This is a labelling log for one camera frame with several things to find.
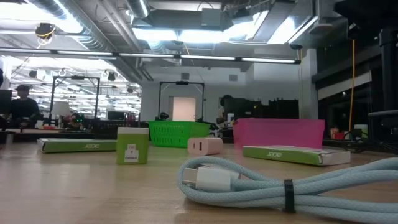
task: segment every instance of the pink plastic container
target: pink plastic container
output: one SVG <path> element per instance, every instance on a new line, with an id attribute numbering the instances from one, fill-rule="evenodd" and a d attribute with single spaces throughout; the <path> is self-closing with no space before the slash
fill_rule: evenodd
<path id="1" fill-rule="evenodd" d="M 233 126 L 235 147 L 297 146 L 322 148 L 324 120 L 239 119 Z"/>

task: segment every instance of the green product box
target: green product box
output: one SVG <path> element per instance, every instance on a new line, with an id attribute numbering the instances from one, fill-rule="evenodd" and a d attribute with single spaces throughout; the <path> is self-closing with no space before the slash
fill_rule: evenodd
<path id="1" fill-rule="evenodd" d="M 146 164 L 148 161 L 149 129 L 118 127 L 117 164 Z"/>
<path id="2" fill-rule="evenodd" d="M 115 151 L 116 140 L 97 139 L 39 139 L 43 153 Z"/>
<path id="3" fill-rule="evenodd" d="M 349 151 L 309 149 L 293 146 L 244 146 L 243 156 L 315 166 L 337 165 L 351 161 L 351 153 Z"/>

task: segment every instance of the table surface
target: table surface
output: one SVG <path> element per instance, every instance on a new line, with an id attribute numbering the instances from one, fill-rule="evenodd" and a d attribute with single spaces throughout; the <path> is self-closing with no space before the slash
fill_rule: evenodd
<path id="1" fill-rule="evenodd" d="M 226 148 L 222 155 L 273 178 L 304 178 L 391 157 L 364 152 L 351 164 L 315 167 L 242 157 Z M 0 223 L 343 223 L 271 209 L 220 208 L 187 200 L 177 188 L 185 149 L 149 149 L 146 165 L 115 164 L 115 152 L 42 154 L 35 144 L 0 150 Z M 327 193 L 369 202 L 398 202 L 398 182 L 383 182 Z"/>

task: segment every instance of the black velcro strap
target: black velcro strap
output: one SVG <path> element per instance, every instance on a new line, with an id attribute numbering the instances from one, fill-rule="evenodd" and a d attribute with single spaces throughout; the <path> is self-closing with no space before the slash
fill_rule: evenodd
<path id="1" fill-rule="evenodd" d="M 284 212 L 295 213 L 294 209 L 294 188 L 292 179 L 284 179 L 285 184 L 285 209 Z"/>

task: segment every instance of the green plastic basket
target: green plastic basket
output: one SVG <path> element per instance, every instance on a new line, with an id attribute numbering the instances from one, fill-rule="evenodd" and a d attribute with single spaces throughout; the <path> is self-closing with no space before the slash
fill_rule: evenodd
<path id="1" fill-rule="evenodd" d="M 152 144 L 162 147 L 187 147 L 191 137 L 207 137 L 209 124 L 193 121 L 149 121 Z"/>

